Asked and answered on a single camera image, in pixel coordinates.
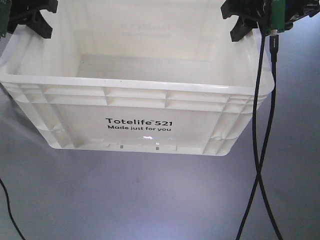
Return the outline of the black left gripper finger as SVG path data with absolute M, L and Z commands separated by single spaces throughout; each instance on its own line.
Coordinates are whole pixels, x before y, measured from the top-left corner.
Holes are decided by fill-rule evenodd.
M 47 10 L 55 14 L 58 9 L 57 0 L 15 0 L 15 5 L 30 5 L 31 19 L 25 24 L 44 39 L 50 39 L 53 28 L 47 23 L 41 14 L 41 10 Z
M 25 25 L 30 19 L 32 13 L 30 12 L 29 4 L 12 4 L 9 14 L 9 21 L 7 25 L 7 32 L 13 33 L 17 25 Z

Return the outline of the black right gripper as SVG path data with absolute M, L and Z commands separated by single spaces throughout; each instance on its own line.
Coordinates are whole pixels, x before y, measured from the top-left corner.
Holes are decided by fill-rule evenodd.
M 271 0 L 225 0 L 220 11 L 223 19 L 238 16 L 230 31 L 232 42 L 239 42 L 252 29 L 258 28 L 259 19 L 264 19 L 262 29 L 267 29 L 270 20 Z M 286 0 L 285 29 L 291 29 L 294 22 L 304 18 L 312 18 L 320 12 L 319 0 Z

